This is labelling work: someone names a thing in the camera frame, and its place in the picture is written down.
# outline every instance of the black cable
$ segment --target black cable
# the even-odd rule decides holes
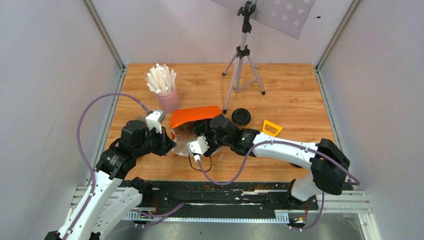
[[[211,168],[212,168],[212,157],[211,157],[211,156],[209,156],[209,160],[210,160],[210,166],[209,166],[209,169],[208,169],[208,170],[204,171],[205,173],[209,172],[209,171],[211,170]],[[190,163],[190,167],[191,167],[192,169],[194,169],[194,170],[196,170],[196,171],[199,171],[199,172],[201,172],[201,171],[202,171],[202,170],[200,170],[200,169],[196,169],[196,168],[194,168],[194,167],[193,167],[193,165],[192,165],[192,160],[191,160],[191,158],[190,158],[190,155],[188,155],[188,162]]]
[[[308,15],[308,17],[310,17],[311,19],[320,19],[321,18],[321,16],[313,17],[313,16],[310,16],[310,15]]]

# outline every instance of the white robotic arm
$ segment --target white robotic arm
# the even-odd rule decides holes
[[[274,159],[283,160],[291,164],[300,166],[302,168],[311,169],[312,163],[310,159],[315,158],[315,153],[310,152],[309,150],[317,150],[317,143],[315,142],[297,142],[286,139],[281,139],[278,137],[273,137],[268,134],[261,132],[256,135],[253,140],[253,144],[258,144],[264,141],[284,141],[301,146],[305,146],[305,150],[300,149],[291,145],[282,145],[282,144],[263,144],[255,147],[253,149],[253,154],[256,157],[269,157]],[[305,202],[311,196],[316,195],[322,192],[315,183],[313,182],[314,177],[312,173],[304,176],[303,178],[296,179],[293,183],[291,189],[291,195],[301,202]]]
[[[145,122],[127,122],[120,138],[101,154],[95,166],[96,183],[91,186],[94,192],[91,193],[89,187],[71,217],[58,231],[49,232],[45,240],[105,239],[123,216],[142,202],[143,197],[151,199],[152,196],[149,198],[147,194],[152,191],[151,184],[135,178],[125,194],[102,213],[112,193],[135,167],[137,158],[150,153],[164,156],[175,147],[176,143],[161,126],[164,118],[161,110],[155,110],[149,113]]]
[[[201,136],[187,143],[196,161],[200,155],[210,156],[222,145],[230,147],[238,155],[280,159],[310,170],[310,174],[290,183],[287,200],[294,205],[301,205],[323,191],[332,195],[342,193],[346,173],[317,153],[326,154],[346,170],[350,165],[347,157],[328,139],[315,143],[272,137],[255,129],[239,129],[222,114],[210,121],[209,128]]]

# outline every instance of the black lid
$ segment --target black lid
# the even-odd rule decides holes
[[[250,112],[244,108],[237,108],[231,114],[233,123],[239,126],[246,126],[251,122],[252,116]]]

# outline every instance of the pink container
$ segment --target pink container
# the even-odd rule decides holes
[[[160,109],[166,114],[172,114],[175,110],[181,108],[181,102],[178,98],[177,88],[175,87],[173,91],[165,96],[156,94],[157,101],[160,104]]]

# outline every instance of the hole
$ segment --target hole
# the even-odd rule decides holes
[[[265,125],[265,130],[272,133],[272,134],[276,134],[277,131],[278,131],[278,129],[276,129],[276,128],[270,126],[270,125]]]

